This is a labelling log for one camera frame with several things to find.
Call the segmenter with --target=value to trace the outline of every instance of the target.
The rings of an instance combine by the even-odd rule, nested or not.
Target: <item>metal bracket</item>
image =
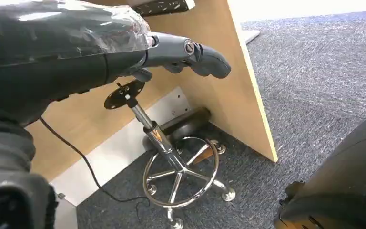
[[[106,101],[104,101],[104,107],[108,110],[116,109],[126,105],[126,95],[129,95],[130,98],[137,97],[144,88],[145,83],[138,80],[133,80],[124,86],[122,86],[120,83],[117,83],[117,85],[120,88],[112,92],[106,98]]]

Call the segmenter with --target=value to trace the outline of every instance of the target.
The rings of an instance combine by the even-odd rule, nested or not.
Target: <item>screw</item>
[[[193,44],[193,42],[187,41],[185,49],[186,49],[187,54],[189,54],[189,55],[193,54],[194,53],[194,44]]]
[[[65,198],[65,194],[63,194],[62,192],[58,193],[57,196],[58,196],[59,199],[64,199]]]

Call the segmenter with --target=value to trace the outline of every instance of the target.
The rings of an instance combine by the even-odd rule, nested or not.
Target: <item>robotic hand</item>
[[[58,7],[55,14],[51,11],[37,14],[30,14],[28,11],[25,14],[23,8],[22,11],[15,11],[1,6],[4,10],[0,14],[0,228],[53,227],[55,193],[42,176],[29,173],[35,147],[32,136],[23,129],[36,121],[51,102],[111,83],[120,76],[133,75],[146,82],[152,76],[145,69],[147,67],[162,66],[172,73],[179,73],[184,67],[190,67],[198,75],[211,74],[217,78],[226,77],[231,70],[227,61],[216,50],[185,37],[155,32],[150,33],[150,47],[145,50],[89,53],[75,58],[62,58],[69,55],[69,52],[63,52],[61,56],[53,52],[53,55],[34,55],[28,58],[6,55],[10,51],[28,54],[35,49],[46,49],[45,53],[52,53],[58,46],[67,42],[69,45],[68,33],[71,32],[71,38],[77,39],[72,40],[72,44],[85,44],[86,41],[92,41],[91,37],[95,38],[99,34],[97,32],[92,35],[94,25],[100,29],[108,26],[108,22],[98,25],[97,21],[110,11],[108,8],[96,7],[97,12],[92,11],[90,14],[83,11],[76,14],[76,11],[70,10],[72,17],[67,20],[69,18],[61,18],[65,14],[61,10],[66,7],[66,3],[61,2],[24,3],[27,4],[24,8],[27,10],[36,4],[55,4]],[[15,20],[8,20],[7,14],[11,13]],[[89,20],[84,21],[78,18],[79,15]],[[45,20],[42,17],[48,16],[53,21],[50,27],[41,23],[41,20]],[[22,31],[25,24],[19,26],[17,20],[25,21],[26,31]],[[114,21],[113,17],[110,23],[114,27],[128,27],[126,20]],[[64,24],[78,30],[66,31],[66,36],[62,36],[62,31],[57,28]],[[90,29],[85,28],[81,32],[81,24],[89,25]],[[112,28],[104,28],[100,34],[112,37],[112,31]],[[78,49],[78,54],[83,52],[83,49]]]

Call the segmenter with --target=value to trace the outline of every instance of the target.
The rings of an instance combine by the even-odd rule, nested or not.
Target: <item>white baseboard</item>
[[[185,109],[190,109],[189,103],[181,88],[177,87],[146,112],[152,120],[163,124],[184,114]],[[144,153],[144,135],[142,124],[134,119],[87,155],[100,185],[104,185]],[[82,159],[56,177],[51,184],[57,193],[65,194],[65,199],[74,206],[78,206],[98,189]]]
[[[55,211],[55,229],[78,229],[76,207],[64,199],[58,200]]]

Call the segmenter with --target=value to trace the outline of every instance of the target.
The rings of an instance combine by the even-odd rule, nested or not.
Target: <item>joint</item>
[[[155,128],[157,128],[157,127],[158,127],[158,124],[156,123],[156,121],[152,121],[152,128],[151,129],[148,129],[148,128],[146,128],[144,126],[143,131],[145,133],[149,133],[149,132],[153,131]]]
[[[138,105],[138,101],[134,97],[130,97],[126,102],[129,108],[133,108]]]

